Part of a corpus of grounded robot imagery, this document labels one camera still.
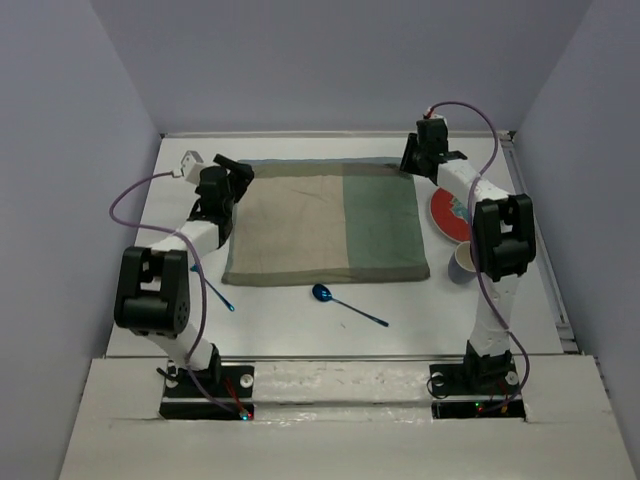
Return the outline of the red and teal plate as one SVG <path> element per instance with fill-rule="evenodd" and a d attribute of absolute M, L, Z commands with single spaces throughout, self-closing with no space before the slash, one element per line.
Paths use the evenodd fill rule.
<path fill-rule="evenodd" d="M 436 228 L 447 239 L 457 243 L 470 240 L 468 211 L 450 192 L 437 188 L 429 200 L 428 212 Z"/>

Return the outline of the patchwork cloth placemat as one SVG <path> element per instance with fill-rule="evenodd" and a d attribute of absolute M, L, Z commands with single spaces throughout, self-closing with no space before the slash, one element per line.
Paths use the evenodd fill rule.
<path fill-rule="evenodd" d="M 223 283 L 241 287 L 429 278 L 414 178 L 390 157 L 253 160 Z"/>

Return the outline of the lavender cup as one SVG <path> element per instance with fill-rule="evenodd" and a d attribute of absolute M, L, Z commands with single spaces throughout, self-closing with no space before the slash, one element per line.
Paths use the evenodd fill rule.
<path fill-rule="evenodd" d="M 452 253 L 447 267 L 449 280 L 456 285 L 465 285 L 476 278 L 472 259 L 471 243 L 461 242 Z"/>

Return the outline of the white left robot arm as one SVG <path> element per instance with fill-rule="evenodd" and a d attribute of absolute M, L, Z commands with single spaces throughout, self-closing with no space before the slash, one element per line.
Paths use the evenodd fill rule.
<path fill-rule="evenodd" d="M 207 164 L 190 150 L 166 177 L 191 183 L 196 199 L 184 223 L 157 227 L 163 239 L 131 246 L 121 258 L 114 322 L 163 350 L 195 392 L 209 395 L 221 383 L 218 348 L 208 341 L 207 305 L 197 325 L 191 322 L 190 276 L 195 274 L 200 298 L 207 302 L 205 256 L 221 249 L 231 236 L 234 210 L 254 180 L 252 167 L 218 154 Z"/>

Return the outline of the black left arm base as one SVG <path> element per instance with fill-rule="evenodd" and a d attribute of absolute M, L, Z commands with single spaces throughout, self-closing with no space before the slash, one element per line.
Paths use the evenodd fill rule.
<path fill-rule="evenodd" d="M 171 361 L 165 368 L 158 367 L 156 373 L 163 382 L 158 413 L 165 420 L 252 421 L 254 418 L 255 367 L 251 364 L 223 364 L 218 382 L 204 371 L 196 372 L 201 388 L 186 370 Z"/>

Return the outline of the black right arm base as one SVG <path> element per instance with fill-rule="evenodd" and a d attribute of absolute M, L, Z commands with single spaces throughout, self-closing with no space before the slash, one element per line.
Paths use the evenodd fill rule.
<path fill-rule="evenodd" d="M 526 418 L 520 379 L 509 352 L 479 356 L 468 348 L 460 361 L 432 364 L 426 389 L 436 420 Z"/>

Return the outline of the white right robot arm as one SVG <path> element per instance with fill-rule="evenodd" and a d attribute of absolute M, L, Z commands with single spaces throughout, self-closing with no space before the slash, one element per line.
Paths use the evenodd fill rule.
<path fill-rule="evenodd" d="M 532 200 L 494 185 L 462 152 L 451 150 L 441 116 L 417 122 L 400 170 L 427 178 L 467 203 L 471 259 L 480 287 L 476 320 L 462 362 L 435 371 L 448 394 L 480 394 L 514 371 L 509 323 L 519 280 L 536 256 Z"/>

